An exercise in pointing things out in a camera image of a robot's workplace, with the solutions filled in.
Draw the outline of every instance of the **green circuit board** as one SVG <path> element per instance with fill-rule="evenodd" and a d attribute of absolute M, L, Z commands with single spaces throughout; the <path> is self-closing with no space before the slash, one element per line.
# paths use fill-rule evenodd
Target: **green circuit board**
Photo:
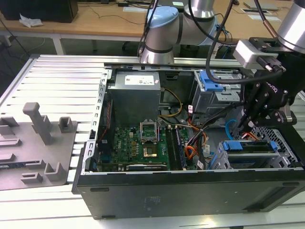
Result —
<path fill-rule="evenodd" d="M 153 143 L 151 141 L 141 142 L 140 127 L 117 127 L 114 133 L 113 149 L 109 162 L 102 163 L 103 156 L 100 154 L 98 170 L 116 172 L 120 165 L 124 167 L 124 165 L 128 164 L 166 165 L 167 170 L 175 170 L 175 168 L 171 168 L 170 165 L 173 161 L 170 160 L 173 159 L 174 154 L 172 146 L 177 144 L 177 142 L 175 140 L 175 142 L 168 143 L 166 131 L 169 132 L 170 130 L 160 127 L 157 133 L 158 141 Z M 181 127 L 178 129 L 178 132 L 179 140 L 182 148 L 184 148 L 184 145 L 189 140 L 188 132 L 185 128 Z M 144 137 L 155 136 L 154 127 L 147 126 L 143 128 L 142 135 Z M 175 158 L 175 163 L 180 163 L 180 157 L 176 156 Z M 185 169 L 193 170 L 193 161 L 187 161 Z"/>
<path fill-rule="evenodd" d="M 143 130 L 143 136 L 152 135 L 154 135 L 154 130 L 149 128 Z M 140 128 L 116 128 L 111 163 L 158 163 L 168 165 L 165 129 L 160 130 L 159 138 L 159 142 L 156 144 L 142 144 Z M 145 156 L 143 149 L 150 147 L 154 149 L 156 154 Z"/>

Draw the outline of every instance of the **robotic arm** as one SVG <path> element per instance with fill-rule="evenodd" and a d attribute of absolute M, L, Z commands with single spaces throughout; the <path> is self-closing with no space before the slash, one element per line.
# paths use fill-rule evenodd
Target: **robotic arm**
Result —
<path fill-rule="evenodd" d="M 244 107 L 237 120 L 238 132 L 254 126 L 275 128 L 296 124 L 290 111 L 296 95 L 305 89 L 305 1 L 296 0 L 273 39 L 239 41 L 234 57 L 244 68 L 256 69 L 254 78 L 282 68 L 280 77 L 242 85 Z"/>
<path fill-rule="evenodd" d="M 213 4 L 214 0 L 193 0 L 191 5 L 198 23 L 210 34 L 214 34 L 216 26 Z M 148 18 L 151 16 L 152 10 L 149 11 Z M 192 20 L 188 5 L 185 6 L 184 13 L 178 13 L 174 7 L 157 7 L 141 51 L 140 62 L 173 64 L 173 45 L 203 45 L 206 42 L 207 37 Z"/>
<path fill-rule="evenodd" d="M 214 1 L 189 2 L 197 22 L 204 31 L 213 34 L 216 24 Z M 255 0 L 255 3 L 260 9 L 258 0 Z M 256 83 L 242 84 L 241 102 L 244 105 L 236 117 L 239 122 L 234 129 L 238 132 L 249 132 L 254 126 L 275 128 L 280 125 L 294 125 L 296 117 L 290 111 L 290 105 L 293 104 L 296 95 L 305 89 L 305 1 L 295 0 L 278 32 L 265 19 L 262 11 L 260 14 L 273 39 L 257 37 L 240 40 L 234 51 L 234 57 L 244 68 L 257 70 L 254 76 L 243 76 L 254 77 L 257 80 Z M 200 45 L 208 40 L 193 21 L 188 6 L 185 7 L 183 14 L 158 7 L 152 19 L 145 47 L 141 52 L 141 63 L 173 64 L 174 44 Z M 213 51 L 219 34 L 220 31 L 209 54 Z M 222 81 L 215 78 L 212 80 L 216 83 Z"/>

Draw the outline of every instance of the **black computer case side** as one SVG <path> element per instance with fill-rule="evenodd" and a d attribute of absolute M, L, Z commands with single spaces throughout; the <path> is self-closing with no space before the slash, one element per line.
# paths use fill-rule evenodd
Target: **black computer case side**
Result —
<path fill-rule="evenodd" d="M 31 19 L 70 23 L 78 12 L 77 0 L 1 0 L 0 10 L 7 20 Z"/>
<path fill-rule="evenodd" d="M 281 133 L 304 167 L 304 140 L 293 127 Z M 195 216 L 271 211 L 305 191 L 305 171 L 93 172 L 76 182 L 94 219 Z"/>

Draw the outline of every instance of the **paper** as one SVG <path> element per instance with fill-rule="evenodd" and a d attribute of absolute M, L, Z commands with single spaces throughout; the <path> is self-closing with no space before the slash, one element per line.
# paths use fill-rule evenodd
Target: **paper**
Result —
<path fill-rule="evenodd" d="M 248 15 L 248 16 L 253 20 L 262 21 L 262 18 L 260 15 Z M 266 19 L 268 21 L 282 21 L 281 19 L 279 19 L 278 17 L 275 17 L 275 16 L 266 16 Z"/>
<path fill-rule="evenodd" d="M 40 26 L 43 25 L 40 19 L 30 19 L 30 18 L 26 18 L 23 17 L 20 14 L 20 19 L 19 22 L 22 23 L 23 25 L 25 25 L 26 27 L 32 27 L 32 26 Z"/>
<path fill-rule="evenodd" d="M 127 75 L 125 85 L 154 85 L 153 75 Z"/>
<path fill-rule="evenodd" d="M 184 6 L 183 2 L 173 1 L 174 6 Z"/>

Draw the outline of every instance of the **black box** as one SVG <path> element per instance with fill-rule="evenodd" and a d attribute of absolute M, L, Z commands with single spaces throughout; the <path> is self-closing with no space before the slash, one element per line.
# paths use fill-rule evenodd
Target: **black box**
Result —
<path fill-rule="evenodd" d="M 31 19 L 71 23 L 77 14 L 77 0 L 2 0 L 0 10 L 7 20 Z"/>

